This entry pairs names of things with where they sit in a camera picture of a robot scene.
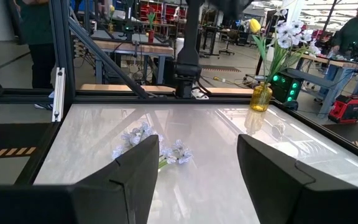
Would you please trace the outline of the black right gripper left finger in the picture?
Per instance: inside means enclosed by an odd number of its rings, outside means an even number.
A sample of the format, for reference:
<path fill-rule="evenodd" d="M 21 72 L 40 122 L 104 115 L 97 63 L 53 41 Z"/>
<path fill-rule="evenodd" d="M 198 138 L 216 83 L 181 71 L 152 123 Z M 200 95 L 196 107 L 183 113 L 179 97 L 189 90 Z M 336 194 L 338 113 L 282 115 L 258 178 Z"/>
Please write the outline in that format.
<path fill-rule="evenodd" d="M 0 223 L 147 223 L 157 182 L 151 135 L 70 185 L 0 185 Z"/>

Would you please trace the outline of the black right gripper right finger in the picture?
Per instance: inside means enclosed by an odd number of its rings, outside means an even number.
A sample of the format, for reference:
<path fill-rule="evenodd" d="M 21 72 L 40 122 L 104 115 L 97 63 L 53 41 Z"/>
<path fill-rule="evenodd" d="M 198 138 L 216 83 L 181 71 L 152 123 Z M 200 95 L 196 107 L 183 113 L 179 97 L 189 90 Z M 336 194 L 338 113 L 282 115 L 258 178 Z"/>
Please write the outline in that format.
<path fill-rule="evenodd" d="M 261 223 L 358 223 L 358 187 L 247 135 L 237 158 Z"/>

